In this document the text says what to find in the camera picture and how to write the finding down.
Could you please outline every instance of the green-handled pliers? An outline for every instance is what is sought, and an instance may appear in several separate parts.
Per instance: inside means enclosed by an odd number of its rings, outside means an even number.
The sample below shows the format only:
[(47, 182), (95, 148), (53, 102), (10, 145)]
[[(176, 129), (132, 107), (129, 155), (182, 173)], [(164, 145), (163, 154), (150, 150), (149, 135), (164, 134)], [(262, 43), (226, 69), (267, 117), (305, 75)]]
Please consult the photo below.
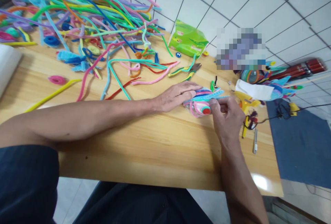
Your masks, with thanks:
[[(188, 72), (188, 77), (180, 82), (183, 82), (183, 81), (186, 81), (186, 80), (190, 80), (191, 77), (193, 76), (193, 74), (195, 74), (197, 72), (197, 70), (199, 70), (201, 67), (201, 64), (200, 63), (197, 63), (197, 64), (194, 64), (192, 67), (191, 67), (191, 70), (189, 70)], [(180, 73), (181, 71), (183, 70), (188, 70), (190, 67), (182, 67), (182, 68), (179, 68), (177, 70), (175, 70), (174, 72), (168, 74), (168, 77), (173, 77), (175, 75), (177, 75), (178, 73)]]

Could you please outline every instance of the blue mat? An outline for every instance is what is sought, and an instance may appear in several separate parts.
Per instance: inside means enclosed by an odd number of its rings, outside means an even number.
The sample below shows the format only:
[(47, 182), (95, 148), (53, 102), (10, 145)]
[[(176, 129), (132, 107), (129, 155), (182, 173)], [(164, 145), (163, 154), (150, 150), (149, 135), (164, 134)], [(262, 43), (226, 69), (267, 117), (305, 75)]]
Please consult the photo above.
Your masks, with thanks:
[[(278, 102), (290, 109), (287, 101)], [(270, 118), (277, 115), (274, 102), (267, 102), (267, 108)], [(331, 189), (331, 131), (327, 121), (301, 110), (288, 120), (270, 120), (270, 126), (280, 177)]]

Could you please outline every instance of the hand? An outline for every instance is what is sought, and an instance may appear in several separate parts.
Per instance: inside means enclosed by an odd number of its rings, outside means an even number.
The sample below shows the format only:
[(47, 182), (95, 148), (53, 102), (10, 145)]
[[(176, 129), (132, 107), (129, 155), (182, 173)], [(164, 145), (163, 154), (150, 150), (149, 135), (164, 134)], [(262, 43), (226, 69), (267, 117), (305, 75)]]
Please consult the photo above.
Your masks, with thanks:
[(175, 107), (181, 105), (183, 102), (192, 99), (196, 95), (195, 90), (199, 90), (201, 88), (202, 86), (196, 83), (183, 81), (171, 86), (161, 95), (152, 100), (156, 105), (157, 111), (169, 112)]
[(215, 132), (223, 145), (239, 140), (240, 128), (245, 114), (233, 97), (211, 99), (210, 109), (214, 119)]

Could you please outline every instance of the pink coil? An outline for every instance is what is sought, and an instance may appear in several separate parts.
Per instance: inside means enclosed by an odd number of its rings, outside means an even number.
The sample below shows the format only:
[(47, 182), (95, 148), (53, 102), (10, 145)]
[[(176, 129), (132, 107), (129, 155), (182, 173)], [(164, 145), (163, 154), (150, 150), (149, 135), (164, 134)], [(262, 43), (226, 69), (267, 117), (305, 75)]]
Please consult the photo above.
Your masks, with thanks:
[(51, 31), (50, 29), (43, 30), (44, 36), (55, 36), (55, 32)]
[(48, 78), (48, 80), (53, 83), (53, 84), (58, 84), (58, 85), (63, 85), (67, 82), (67, 80), (62, 77), (62, 76), (57, 76), (57, 75), (54, 75), (54, 76), (50, 76)]

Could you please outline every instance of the green package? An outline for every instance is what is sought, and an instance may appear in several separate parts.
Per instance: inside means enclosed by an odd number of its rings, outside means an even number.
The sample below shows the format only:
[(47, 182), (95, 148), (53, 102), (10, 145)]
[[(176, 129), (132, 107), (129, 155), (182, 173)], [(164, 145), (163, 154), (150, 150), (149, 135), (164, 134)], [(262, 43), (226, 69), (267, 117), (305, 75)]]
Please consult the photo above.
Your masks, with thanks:
[(176, 20), (175, 31), (171, 34), (168, 47), (190, 57), (194, 57), (196, 53), (198, 58), (207, 44), (208, 41), (200, 30)]

